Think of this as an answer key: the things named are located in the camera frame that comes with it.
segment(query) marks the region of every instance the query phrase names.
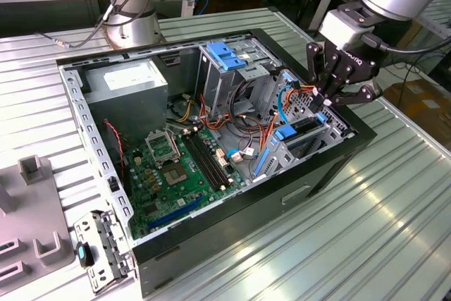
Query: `cardboard box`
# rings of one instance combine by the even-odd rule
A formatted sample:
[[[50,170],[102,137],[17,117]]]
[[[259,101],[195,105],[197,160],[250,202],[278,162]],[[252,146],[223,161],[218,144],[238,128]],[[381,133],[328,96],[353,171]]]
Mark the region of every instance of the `cardboard box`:
[[[402,83],[384,91],[393,105],[400,98]],[[451,150],[451,98],[427,80],[406,82],[399,109],[431,137]]]

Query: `pci express slot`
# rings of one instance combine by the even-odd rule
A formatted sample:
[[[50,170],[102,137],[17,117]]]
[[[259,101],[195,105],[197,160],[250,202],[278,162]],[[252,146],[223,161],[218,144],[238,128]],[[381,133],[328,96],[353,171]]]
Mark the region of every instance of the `pci express slot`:
[[[172,211],[171,213],[162,216],[160,219],[149,222],[147,224],[147,228],[152,229],[155,227],[162,226],[165,223],[171,222],[172,220],[179,218],[183,214],[194,211],[200,205],[200,203],[204,198],[205,197],[198,197],[195,201],[191,202],[190,204],[187,204],[186,206],[183,206],[182,208],[179,208],[176,211]]]

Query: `yellow wire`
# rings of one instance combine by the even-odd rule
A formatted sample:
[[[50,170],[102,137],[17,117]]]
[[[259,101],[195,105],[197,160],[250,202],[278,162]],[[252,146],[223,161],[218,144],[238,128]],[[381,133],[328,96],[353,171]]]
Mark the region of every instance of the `yellow wire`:
[[[191,105],[193,105],[193,104],[194,104],[194,101],[189,100],[188,106],[186,108],[186,113],[185,113],[185,115],[182,118],[177,120],[178,123],[182,123],[182,122],[184,122],[184,121],[186,121],[188,119],[188,117],[190,116]]]

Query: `table leg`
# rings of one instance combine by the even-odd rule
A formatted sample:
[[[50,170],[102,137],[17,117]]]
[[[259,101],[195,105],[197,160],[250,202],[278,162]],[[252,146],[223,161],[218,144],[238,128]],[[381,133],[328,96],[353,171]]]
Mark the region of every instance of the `table leg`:
[[[182,1],[182,17],[192,17],[194,14],[194,1]]]
[[[331,0],[321,0],[319,2],[315,15],[313,19],[311,19],[309,30],[318,29],[319,25],[321,24],[321,21],[323,21],[327,8],[329,7],[330,1]]]

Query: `ribbed aluminum table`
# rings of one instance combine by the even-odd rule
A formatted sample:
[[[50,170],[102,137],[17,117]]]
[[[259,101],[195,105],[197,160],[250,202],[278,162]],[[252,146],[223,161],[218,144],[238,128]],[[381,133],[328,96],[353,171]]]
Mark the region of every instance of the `ribbed aluminum table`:
[[[416,20],[442,39],[448,38],[451,35],[451,0],[432,1]]]
[[[307,36],[267,9],[162,20],[174,41],[261,27],[305,65]],[[61,32],[70,42],[90,30]],[[104,208],[54,59],[108,50],[101,34],[66,52],[34,36],[0,40],[0,166],[51,159],[66,221]],[[377,133],[319,195],[186,273],[151,300],[440,300],[451,287],[450,155],[387,102],[354,107]],[[71,265],[2,300],[89,300]],[[131,279],[101,298],[138,300]]]

